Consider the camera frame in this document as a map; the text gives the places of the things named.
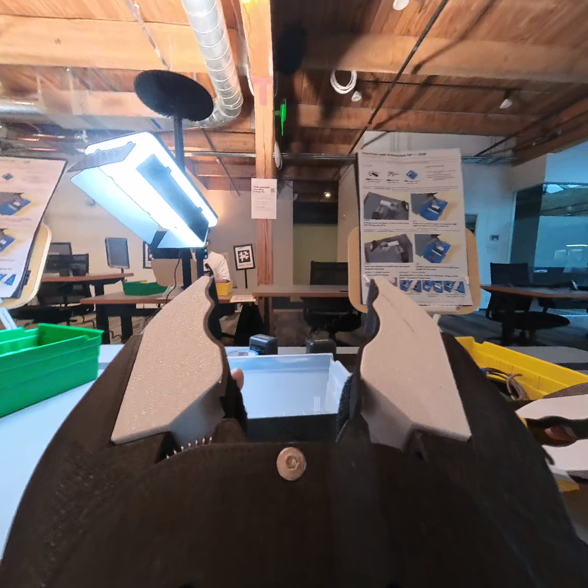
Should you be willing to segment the instruction poster with photos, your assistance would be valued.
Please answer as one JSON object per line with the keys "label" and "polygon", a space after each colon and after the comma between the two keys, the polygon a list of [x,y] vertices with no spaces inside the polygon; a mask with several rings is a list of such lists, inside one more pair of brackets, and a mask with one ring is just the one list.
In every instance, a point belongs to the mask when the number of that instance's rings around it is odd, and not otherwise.
{"label": "instruction poster with photos", "polygon": [[32,248],[66,160],[1,157],[1,300],[19,298]]}
{"label": "instruction poster with photos", "polygon": [[382,278],[417,304],[473,302],[459,149],[357,155],[362,301]]}

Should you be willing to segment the black round disc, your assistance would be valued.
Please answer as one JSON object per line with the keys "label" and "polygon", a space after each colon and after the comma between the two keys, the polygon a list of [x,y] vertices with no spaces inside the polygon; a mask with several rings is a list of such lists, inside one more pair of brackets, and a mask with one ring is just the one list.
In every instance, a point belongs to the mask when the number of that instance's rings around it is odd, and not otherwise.
{"label": "black round disc", "polygon": [[134,91],[146,107],[169,118],[201,122],[213,114],[214,100],[208,90],[180,73],[142,71],[134,79]]}

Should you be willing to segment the white led light panel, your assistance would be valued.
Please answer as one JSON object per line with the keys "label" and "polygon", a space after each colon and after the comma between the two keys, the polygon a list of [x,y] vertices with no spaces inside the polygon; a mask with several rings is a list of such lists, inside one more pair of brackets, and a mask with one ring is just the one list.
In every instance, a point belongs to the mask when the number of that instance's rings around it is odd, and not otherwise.
{"label": "white led light panel", "polygon": [[203,247],[218,223],[202,190],[150,132],[91,144],[68,173],[76,187],[155,247]]}

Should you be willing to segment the silver ventilation duct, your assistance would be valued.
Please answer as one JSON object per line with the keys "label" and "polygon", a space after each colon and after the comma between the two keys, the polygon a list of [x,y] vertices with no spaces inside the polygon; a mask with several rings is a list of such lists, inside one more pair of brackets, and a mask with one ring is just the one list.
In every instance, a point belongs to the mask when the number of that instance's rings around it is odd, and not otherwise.
{"label": "silver ventilation duct", "polygon": [[243,92],[220,1],[182,1],[206,71],[216,92],[212,113],[196,126],[219,128],[234,122],[243,107]]}

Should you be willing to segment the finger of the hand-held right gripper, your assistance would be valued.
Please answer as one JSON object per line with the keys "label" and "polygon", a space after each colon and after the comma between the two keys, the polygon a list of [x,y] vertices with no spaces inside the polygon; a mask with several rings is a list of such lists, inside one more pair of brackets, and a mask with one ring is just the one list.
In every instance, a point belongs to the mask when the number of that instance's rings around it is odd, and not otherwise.
{"label": "finger of the hand-held right gripper", "polygon": [[561,417],[566,420],[587,420],[587,395],[545,396],[516,410],[524,419]]}
{"label": "finger of the hand-held right gripper", "polygon": [[587,479],[587,442],[567,446],[542,446],[548,466],[554,473]]}

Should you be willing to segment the white paper notice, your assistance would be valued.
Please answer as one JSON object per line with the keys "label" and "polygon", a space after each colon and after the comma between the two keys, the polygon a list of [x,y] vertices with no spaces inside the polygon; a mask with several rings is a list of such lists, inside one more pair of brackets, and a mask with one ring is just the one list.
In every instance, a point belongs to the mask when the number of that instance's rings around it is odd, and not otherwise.
{"label": "white paper notice", "polygon": [[277,218],[277,179],[251,179],[251,218]]}

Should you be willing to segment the wooden poster board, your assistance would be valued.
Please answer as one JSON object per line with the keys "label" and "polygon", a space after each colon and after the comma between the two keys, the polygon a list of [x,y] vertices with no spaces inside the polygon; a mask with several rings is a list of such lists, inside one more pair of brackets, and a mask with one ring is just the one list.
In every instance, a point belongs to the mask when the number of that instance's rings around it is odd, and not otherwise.
{"label": "wooden poster board", "polygon": [[[473,232],[465,229],[467,252],[467,282],[472,297],[470,305],[424,305],[422,309],[428,315],[467,315],[476,311],[481,304],[481,280],[479,273],[479,258],[477,243]],[[348,235],[348,297],[352,306],[359,312],[368,313],[368,307],[362,299],[362,276],[360,264],[360,233],[359,227],[354,227]]]}
{"label": "wooden poster board", "polygon": [[45,223],[41,222],[29,255],[27,279],[20,290],[21,295],[18,298],[1,300],[2,309],[11,311],[12,309],[20,308],[36,297],[45,270],[51,240],[51,230]]}

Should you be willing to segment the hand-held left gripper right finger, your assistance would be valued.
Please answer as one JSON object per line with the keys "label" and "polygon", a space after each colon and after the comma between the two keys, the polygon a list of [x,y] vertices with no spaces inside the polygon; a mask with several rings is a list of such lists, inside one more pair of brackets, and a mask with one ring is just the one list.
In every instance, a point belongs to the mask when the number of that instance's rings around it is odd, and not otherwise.
{"label": "hand-held left gripper right finger", "polygon": [[375,331],[361,351],[360,413],[371,442],[405,450],[416,432],[458,442],[471,430],[437,324],[407,294],[373,279]]}

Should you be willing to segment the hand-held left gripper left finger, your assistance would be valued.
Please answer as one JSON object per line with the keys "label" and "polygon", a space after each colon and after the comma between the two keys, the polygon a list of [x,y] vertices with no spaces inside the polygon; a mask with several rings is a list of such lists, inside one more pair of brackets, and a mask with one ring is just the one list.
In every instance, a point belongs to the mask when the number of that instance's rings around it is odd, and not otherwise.
{"label": "hand-held left gripper left finger", "polygon": [[224,347],[208,325],[213,284],[199,278],[143,331],[112,430],[115,445],[170,433],[187,448],[213,436],[230,376]]}

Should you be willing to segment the black and white marker sign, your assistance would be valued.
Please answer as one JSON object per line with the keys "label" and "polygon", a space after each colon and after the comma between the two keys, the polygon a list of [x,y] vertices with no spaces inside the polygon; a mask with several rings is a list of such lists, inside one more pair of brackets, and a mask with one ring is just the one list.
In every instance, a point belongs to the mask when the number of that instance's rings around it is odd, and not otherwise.
{"label": "black and white marker sign", "polygon": [[245,289],[248,289],[248,272],[256,268],[254,258],[254,245],[252,243],[233,246],[233,257],[237,271],[243,272]]}

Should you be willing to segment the wooden office desk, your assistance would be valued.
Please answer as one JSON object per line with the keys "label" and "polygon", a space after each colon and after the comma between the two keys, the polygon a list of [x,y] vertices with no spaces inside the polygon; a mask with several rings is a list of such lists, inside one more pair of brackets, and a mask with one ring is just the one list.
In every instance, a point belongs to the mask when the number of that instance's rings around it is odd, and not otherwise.
{"label": "wooden office desk", "polygon": [[[96,328],[102,331],[102,344],[111,343],[113,335],[109,320],[118,318],[120,321],[121,341],[125,343],[134,334],[134,318],[151,318],[159,308],[170,302],[172,296],[156,294],[149,296],[132,296],[124,293],[110,293],[81,300],[81,305],[90,305],[95,311]],[[245,297],[240,304],[244,307],[237,322],[234,342],[249,342],[249,337],[263,333],[264,324],[257,301],[254,297]]]}
{"label": "wooden office desk", "polygon": [[42,277],[40,290],[36,297],[41,306],[51,306],[67,310],[70,313],[70,317],[66,320],[69,325],[72,318],[77,318],[78,316],[84,318],[95,310],[95,305],[82,302],[82,299],[85,298],[84,296],[80,297],[73,304],[68,303],[68,297],[71,295],[70,290],[74,286],[81,284],[82,294],[87,293],[92,298],[91,289],[93,289],[95,296],[102,296],[105,294],[106,285],[124,282],[126,278],[134,276],[135,274],[129,270],[103,274],[86,274],[83,276],[47,275]]}
{"label": "wooden office desk", "polygon": [[501,324],[499,337],[489,339],[510,345],[516,339],[534,341],[541,330],[551,330],[569,325],[569,320],[561,315],[546,311],[531,310],[533,300],[545,303],[549,309],[553,302],[562,300],[582,303],[587,306],[587,292],[585,290],[570,290],[558,288],[538,288],[535,286],[505,286],[483,285],[481,289],[491,295],[486,317]]}
{"label": "wooden office desk", "polygon": [[263,319],[266,334],[275,334],[274,299],[294,298],[342,298],[349,299],[347,287],[341,285],[277,285],[261,284],[247,289],[248,294],[261,301],[259,311]]}

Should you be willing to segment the framed wall picture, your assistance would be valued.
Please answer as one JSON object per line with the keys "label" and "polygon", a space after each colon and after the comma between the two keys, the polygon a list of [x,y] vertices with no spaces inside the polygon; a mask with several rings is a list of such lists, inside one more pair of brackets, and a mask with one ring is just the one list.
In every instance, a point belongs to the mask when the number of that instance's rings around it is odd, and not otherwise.
{"label": "framed wall picture", "polygon": [[105,251],[109,268],[119,270],[130,268],[128,239],[105,238]]}

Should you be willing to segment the yellow plastic bin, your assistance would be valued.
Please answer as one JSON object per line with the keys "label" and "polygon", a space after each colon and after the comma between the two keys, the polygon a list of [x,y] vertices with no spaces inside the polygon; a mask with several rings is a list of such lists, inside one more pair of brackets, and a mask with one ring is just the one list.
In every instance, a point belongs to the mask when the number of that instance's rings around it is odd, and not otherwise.
{"label": "yellow plastic bin", "polygon": [[[587,394],[587,375],[579,371],[493,343],[477,343],[472,337],[459,337],[457,340],[515,411],[545,396]],[[534,420],[517,416],[541,446],[587,442],[587,420],[561,417]],[[587,488],[587,479],[551,473],[564,493]]]}

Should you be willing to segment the green plastic bin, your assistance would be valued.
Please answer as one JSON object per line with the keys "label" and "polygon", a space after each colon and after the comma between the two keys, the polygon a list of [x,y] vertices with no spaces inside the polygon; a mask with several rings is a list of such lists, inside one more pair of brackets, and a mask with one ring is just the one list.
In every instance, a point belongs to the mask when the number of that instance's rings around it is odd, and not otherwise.
{"label": "green plastic bin", "polygon": [[41,323],[1,330],[1,417],[94,381],[102,331]]}

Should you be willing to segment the white plastic housing part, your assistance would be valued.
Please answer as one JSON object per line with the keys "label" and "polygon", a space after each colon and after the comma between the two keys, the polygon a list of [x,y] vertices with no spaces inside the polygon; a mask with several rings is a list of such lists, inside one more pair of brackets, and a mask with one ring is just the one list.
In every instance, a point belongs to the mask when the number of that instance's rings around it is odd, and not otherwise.
{"label": "white plastic housing part", "polygon": [[244,373],[249,419],[335,415],[350,372],[332,354],[253,355],[230,350],[231,370]]}

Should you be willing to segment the small green bin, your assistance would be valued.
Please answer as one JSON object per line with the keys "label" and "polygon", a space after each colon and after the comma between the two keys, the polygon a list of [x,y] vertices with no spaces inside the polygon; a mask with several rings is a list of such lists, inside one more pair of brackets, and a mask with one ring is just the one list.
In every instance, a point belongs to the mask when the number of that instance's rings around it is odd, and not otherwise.
{"label": "small green bin", "polygon": [[126,296],[159,296],[167,290],[166,286],[161,286],[157,282],[147,281],[125,281],[122,283],[123,292]]}

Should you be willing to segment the wooden support post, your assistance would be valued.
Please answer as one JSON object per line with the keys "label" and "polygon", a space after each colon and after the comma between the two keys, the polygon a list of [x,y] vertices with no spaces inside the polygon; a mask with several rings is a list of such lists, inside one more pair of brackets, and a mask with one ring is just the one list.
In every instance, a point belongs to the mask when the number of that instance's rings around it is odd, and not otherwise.
{"label": "wooden support post", "polygon": [[[255,177],[275,179],[274,66],[270,1],[240,1],[254,97]],[[256,221],[257,282],[272,284],[273,223]]]}

